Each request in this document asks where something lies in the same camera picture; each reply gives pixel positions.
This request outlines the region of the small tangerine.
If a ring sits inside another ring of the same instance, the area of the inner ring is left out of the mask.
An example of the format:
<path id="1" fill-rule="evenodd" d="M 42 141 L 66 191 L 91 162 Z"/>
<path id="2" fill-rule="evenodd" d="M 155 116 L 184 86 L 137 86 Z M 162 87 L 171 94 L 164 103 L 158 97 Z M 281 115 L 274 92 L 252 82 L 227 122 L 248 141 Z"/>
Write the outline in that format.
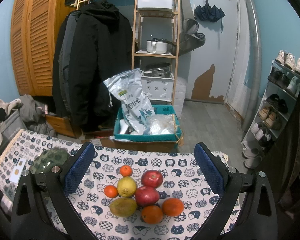
<path id="1" fill-rule="evenodd" d="M 120 167 L 120 174 L 123 177 L 131 176 L 133 174 L 133 169 L 129 165 L 123 165 Z"/>
<path id="2" fill-rule="evenodd" d="M 104 194 L 109 198 L 116 198 L 119 195 L 117 187 L 114 185 L 107 185 L 103 191 Z"/>

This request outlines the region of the large orange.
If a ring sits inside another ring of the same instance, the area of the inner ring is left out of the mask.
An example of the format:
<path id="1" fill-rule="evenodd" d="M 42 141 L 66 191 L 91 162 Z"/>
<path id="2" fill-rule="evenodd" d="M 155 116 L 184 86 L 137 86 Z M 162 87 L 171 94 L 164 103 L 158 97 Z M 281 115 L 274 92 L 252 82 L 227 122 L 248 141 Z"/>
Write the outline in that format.
<path id="1" fill-rule="evenodd" d="M 161 207 L 165 215 L 179 216 L 184 211 L 184 203 L 178 198 L 168 198 Z"/>
<path id="2" fill-rule="evenodd" d="M 162 209 L 156 205 L 146 206 L 141 211 L 141 218 L 147 224 L 158 224 L 163 216 Z"/>

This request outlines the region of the green-brown mango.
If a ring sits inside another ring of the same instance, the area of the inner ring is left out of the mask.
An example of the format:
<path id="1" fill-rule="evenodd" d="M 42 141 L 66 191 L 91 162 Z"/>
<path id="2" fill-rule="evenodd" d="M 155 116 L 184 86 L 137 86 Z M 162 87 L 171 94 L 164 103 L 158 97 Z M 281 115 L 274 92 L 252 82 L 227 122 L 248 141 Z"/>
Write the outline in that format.
<path id="1" fill-rule="evenodd" d="M 118 198 L 109 205 L 110 212 L 117 217 L 129 217 L 138 208 L 137 202 L 132 198 Z"/>

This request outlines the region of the large orange front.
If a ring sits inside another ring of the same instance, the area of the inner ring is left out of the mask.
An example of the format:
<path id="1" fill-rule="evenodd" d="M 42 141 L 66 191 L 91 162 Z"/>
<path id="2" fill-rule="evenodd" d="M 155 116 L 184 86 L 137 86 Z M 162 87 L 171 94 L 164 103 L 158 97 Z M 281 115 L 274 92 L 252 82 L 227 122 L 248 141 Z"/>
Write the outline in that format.
<path id="1" fill-rule="evenodd" d="M 141 211 L 141 218 L 147 224 L 158 224 L 163 216 L 162 209 L 156 205 L 146 206 Z"/>

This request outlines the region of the red apple front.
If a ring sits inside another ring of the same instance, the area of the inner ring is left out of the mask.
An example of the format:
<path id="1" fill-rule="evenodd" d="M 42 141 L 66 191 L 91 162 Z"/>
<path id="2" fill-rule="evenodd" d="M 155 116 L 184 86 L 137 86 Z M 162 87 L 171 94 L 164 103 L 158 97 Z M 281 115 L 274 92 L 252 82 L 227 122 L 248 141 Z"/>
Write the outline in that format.
<path id="1" fill-rule="evenodd" d="M 142 186 L 137 188 L 134 196 L 138 206 L 141 207 L 154 205 L 160 199 L 159 192 L 150 186 Z"/>

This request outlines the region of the red apple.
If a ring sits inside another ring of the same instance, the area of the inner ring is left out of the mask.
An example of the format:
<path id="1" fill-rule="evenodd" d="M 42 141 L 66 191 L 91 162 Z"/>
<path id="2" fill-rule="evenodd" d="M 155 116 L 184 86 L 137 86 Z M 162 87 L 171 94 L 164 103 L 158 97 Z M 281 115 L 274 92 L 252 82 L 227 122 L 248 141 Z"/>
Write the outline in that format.
<path id="1" fill-rule="evenodd" d="M 154 205 L 160 199 L 159 192 L 150 186 L 142 186 L 137 188 L 134 196 L 138 206 L 141 207 Z"/>
<path id="2" fill-rule="evenodd" d="M 148 170 L 141 177 L 143 186 L 158 188 L 163 183 L 163 175 L 157 170 Z"/>

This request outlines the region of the wooden drawer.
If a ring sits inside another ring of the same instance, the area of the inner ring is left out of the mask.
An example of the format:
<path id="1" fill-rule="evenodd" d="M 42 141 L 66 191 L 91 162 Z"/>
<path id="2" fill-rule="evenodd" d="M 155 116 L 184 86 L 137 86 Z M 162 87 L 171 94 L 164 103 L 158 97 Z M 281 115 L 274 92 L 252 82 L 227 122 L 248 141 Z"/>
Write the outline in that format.
<path id="1" fill-rule="evenodd" d="M 60 118 L 53 115 L 45 116 L 47 122 L 55 129 L 58 134 L 66 135 L 68 137 L 76 138 L 76 130 L 71 124 L 70 119 Z"/>

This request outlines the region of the small tangerine back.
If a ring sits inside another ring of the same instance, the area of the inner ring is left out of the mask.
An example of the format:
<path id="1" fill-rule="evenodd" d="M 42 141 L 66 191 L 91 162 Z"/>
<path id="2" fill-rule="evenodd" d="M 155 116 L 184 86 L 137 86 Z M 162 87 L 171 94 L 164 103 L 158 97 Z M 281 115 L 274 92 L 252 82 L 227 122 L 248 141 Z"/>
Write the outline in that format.
<path id="1" fill-rule="evenodd" d="M 133 174 L 133 169 L 129 165 L 123 165 L 120 167 L 120 174 L 123 177 L 131 176 Z"/>

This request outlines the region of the red apple back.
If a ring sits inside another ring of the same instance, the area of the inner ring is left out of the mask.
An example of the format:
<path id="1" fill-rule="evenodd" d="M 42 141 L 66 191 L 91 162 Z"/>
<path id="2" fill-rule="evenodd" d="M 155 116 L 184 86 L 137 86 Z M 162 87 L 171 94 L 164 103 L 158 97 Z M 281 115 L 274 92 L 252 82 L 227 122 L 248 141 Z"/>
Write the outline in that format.
<path id="1" fill-rule="evenodd" d="M 143 186 L 158 188 L 163 183 L 163 175 L 157 170 L 148 170 L 141 177 Z"/>

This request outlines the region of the clear plastic bag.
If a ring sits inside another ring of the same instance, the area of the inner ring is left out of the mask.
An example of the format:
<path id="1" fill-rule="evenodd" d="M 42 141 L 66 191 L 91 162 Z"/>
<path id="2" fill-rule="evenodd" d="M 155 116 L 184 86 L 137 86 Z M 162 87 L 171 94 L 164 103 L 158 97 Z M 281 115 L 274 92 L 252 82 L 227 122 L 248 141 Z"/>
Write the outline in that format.
<path id="1" fill-rule="evenodd" d="M 155 114 L 150 116 L 144 125 L 143 135 L 175 134 L 179 125 L 176 123 L 175 114 Z"/>

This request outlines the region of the white shoe rack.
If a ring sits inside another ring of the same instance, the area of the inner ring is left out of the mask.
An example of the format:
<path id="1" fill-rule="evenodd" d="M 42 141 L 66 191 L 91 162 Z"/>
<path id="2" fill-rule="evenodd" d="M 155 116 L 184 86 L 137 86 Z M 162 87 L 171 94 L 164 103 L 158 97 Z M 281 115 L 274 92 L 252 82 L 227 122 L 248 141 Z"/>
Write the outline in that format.
<path id="1" fill-rule="evenodd" d="M 241 144 L 244 151 L 262 152 L 284 130 L 300 91 L 300 59 L 284 50 L 272 60 L 267 85 Z"/>

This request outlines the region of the white patterned basket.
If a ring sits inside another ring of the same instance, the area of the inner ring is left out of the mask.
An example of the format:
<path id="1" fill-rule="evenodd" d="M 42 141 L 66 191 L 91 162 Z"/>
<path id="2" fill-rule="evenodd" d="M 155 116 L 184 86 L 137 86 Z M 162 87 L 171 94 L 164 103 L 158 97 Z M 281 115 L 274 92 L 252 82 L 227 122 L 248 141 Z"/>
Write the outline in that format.
<path id="1" fill-rule="evenodd" d="M 165 76 L 150 76 L 142 72 L 141 83 L 143 91 L 150 100 L 172 101 L 174 75 L 172 73 Z"/>

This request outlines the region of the steel pot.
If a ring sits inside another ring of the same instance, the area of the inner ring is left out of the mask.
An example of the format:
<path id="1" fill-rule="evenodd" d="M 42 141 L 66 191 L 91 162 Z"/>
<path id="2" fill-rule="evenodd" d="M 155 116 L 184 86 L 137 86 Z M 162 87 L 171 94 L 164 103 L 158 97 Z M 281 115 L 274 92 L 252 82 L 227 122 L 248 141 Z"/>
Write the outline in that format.
<path id="1" fill-rule="evenodd" d="M 146 66 L 144 75 L 152 77 L 169 77 L 171 64 L 168 62 L 153 63 Z"/>

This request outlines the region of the wooden shelf rack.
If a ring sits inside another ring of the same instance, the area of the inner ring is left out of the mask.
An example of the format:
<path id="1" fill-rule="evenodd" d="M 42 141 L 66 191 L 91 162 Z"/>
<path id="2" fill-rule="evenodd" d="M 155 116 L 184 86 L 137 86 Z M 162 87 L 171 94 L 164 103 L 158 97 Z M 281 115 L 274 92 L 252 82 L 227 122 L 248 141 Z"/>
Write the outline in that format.
<path id="1" fill-rule="evenodd" d="M 173 10 L 138 10 L 137 0 L 133 13 L 133 42 L 132 42 L 132 68 L 140 68 L 142 72 L 149 64 L 168 62 L 171 64 L 171 73 L 174 75 L 172 101 L 154 101 L 154 104 L 169 104 L 174 101 L 179 63 L 179 34 L 180 34 L 180 5 L 179 0 L 174 0 Z M 163 38 L 173 42 L 168 46 L 166 54 L 152 54 L 146 50 L 147 40 Z"/>

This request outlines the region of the white storage bin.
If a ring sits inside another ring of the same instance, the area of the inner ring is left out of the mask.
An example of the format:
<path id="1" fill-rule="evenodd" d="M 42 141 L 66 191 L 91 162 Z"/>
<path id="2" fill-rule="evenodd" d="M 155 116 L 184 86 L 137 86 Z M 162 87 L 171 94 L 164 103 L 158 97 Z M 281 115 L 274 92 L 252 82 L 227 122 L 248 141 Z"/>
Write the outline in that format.
<path id="1" fill-rule="evenodd" d="M 173 10 L 174 0 L 137 0 L 138 10 Z"/>

